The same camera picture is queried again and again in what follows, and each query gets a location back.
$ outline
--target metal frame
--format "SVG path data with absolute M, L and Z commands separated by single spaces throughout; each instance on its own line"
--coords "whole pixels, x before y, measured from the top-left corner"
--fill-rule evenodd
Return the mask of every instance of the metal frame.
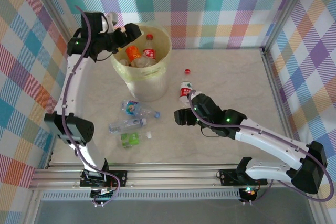
M 292 13 L 297 2 L 298 0 L 288 0 L 287 1 L 286 6 L 284 7 L 284 9 L 282 10 L 280 14 L 279 20 L 275 24 L 271 34 L 268 37 L 268 40 L 265 44 L 265 51 L 269 51 L 271 47 L 273 46 L 273 44 L 275 43 L 275 41 L 277 40 L 281 30 L 283 29 L 288 17 Z
M 285 131 L 285 134 L 287 137 L 294 139 L 293 132 L 292 132 L 288 117 L 286 115 L 285 107 L 282 102 L 279 89 L 277 88 L 277 84 L 275 82 L 275 76 L 272 71 L 271 64 L 268 60 L 268 54 L 262 49 L 260 49 L 260 54 L 261 54 L 261 58 L 264 63 L 266 75 L 269 81 L 271 91 L 273 93 L 274 101 L 275 101 L 275 104 L 276 104 L 276 107 L 279 113 L 279 117 L 282 123 L 283 130 Z M 323 198 L 322 193 L 318 193 L 317 197 Z M 316 223 L 332 223 L 325 204 L 309 200 L 309 205 L 310 205 L 310 208 L 311 208 L 311 211 L 313 213 Z
M 267 52 L 275 43 L 278 35 L 284 27 L 288 17 L 294 9 L 298 0 L 288 0 L 286 7 L 281 12 L 280 18 L 276 23 L 269 39 L 265 45 L 265 52 L 261 51 L 261 57 L 265 66 L 267 78 L 272 90 L 275 104 L 280 116 L 282 127 L 285 135 L 293 138 L 291 127 L 287 119 L 284 105 L 281 101 L 281 96 L 275 78 L 267 58 Z M 50 16 L 60 30 L 65 40 L 71 38 L 71 34 L 59 15 L 52 0 L 42 0 L 44 6 L 48 10 Z M 49 166 L 50 157 L 54 144 L 51 145 L 45 167 L 48 169 L 38 169 L 33 178 L 31 188 L 25 201 L 25 208 L 22 213 L 20 223 L 34 223 L 39 203 L 43 198 L 44 191 L 55 189 L 61 190 L 83 190 L 79 188 L 79 172 L 83 169 L 81 163 L 78 164 L 62 164 Z M 215 173 L 223 168 L 236 168 L 236 165 L 221 165 L 221 164 L 118 164 L 110 166 L 112 169 L 128 170 L 128 185 L 123 190 L 146 190 L 146 189 L 223 189 L 219 179 L 215 177 Z M 329 213 L 324 204 L 309 201 L 313 216 L 316 223 L 331 223 Z
M 58 13 L 57 8 L 53 3 L 53 0 L 41 0 L 41 1 L 45 6 L 46 10 L 48 11 L 49 15 L 51 16 L 52 20 L 54 21 L 55 25 L 59 29 L 60 33 L 62 34 L 64 40 L 66 41 L 70 40 L 70 38 L 72 37 L 70 31 L 67 28 L 66 24 L 64 23 L 61 15 Z

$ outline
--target red label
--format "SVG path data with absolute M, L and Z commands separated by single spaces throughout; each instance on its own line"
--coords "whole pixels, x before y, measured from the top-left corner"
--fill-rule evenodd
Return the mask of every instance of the red label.
M 156 60 L 156 51 L 154 49 L 145 49 L 143 53 L 151 59 Z
M 189 88 L 181 88 L 180 89 L 180 97 L 186 97 L 189 94 L 191 89 Z

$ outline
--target green label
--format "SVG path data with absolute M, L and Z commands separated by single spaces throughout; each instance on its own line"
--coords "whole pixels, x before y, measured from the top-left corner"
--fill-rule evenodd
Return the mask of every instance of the green label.
M 121 137 L 121 144 L 125 148 L 139 144 L 139 135 L 137 132 L 124 133 L 121 134 L 120 137 Z
M 129 142 L 130 142 L 131 145 L 139 144 L 139 135 L 138 135 L 137 132 L 134 132 L 134 133 L 130 134 Z

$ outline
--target trash bin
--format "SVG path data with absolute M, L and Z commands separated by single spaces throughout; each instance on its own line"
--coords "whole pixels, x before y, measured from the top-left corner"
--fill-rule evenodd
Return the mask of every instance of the trash bin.
M 139 101 L 151 102 L 162 97 L 167 91 L 167 66 L 172 51 L 172 43 L 163 27 L 151 23 L 138 23 L 137 25 L 139 25 L 143 35 L 128 46 L 135 45 L 142 52 L 146 43 L 146 35 L 152 34 L 158 63 L 146 68 L 124 66 L 119 63 L 119 60 L 128 59 L 125 52 L 128 46 L 110 58 L 114 69 L 125 81 L 132 96 Z

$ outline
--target bottle with blue label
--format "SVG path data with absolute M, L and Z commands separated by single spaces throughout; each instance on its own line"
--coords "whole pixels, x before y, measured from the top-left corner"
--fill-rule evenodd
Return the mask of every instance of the bottle with blue label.
M 153 110 L 151 107 L 146 106 L 139 102 L 134 102 L 131 100 L 123 100 L 121 103 L 121 110 L 128 115 L 136 116 L 139 118 L 159 118 L 160 113 Z
M 110 133 L 120 134 L 130 130 L 139 129 L 147 124 L 146 118 L 134 118 L 120 122 L 110 123 Z

